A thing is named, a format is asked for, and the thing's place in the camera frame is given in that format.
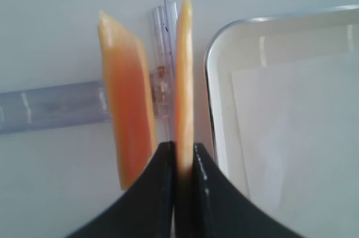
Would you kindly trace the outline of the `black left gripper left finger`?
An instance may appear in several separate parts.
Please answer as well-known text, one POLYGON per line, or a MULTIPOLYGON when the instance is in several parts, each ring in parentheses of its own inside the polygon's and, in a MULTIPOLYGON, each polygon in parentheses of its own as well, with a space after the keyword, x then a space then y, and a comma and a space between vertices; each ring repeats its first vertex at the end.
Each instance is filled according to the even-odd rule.
POLYGON ((134 184, 69 237, 170 237, 175 173, 174 142, 160 143, 134 184))

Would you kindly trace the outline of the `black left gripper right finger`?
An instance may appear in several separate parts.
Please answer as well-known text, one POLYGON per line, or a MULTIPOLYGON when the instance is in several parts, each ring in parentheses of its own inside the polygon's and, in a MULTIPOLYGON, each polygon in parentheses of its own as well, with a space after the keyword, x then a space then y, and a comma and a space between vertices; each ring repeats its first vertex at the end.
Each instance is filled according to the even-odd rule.
POLYGON ((176 237, 299 237, 251 203, 194 144, 188 178, 178 177, 176 237))

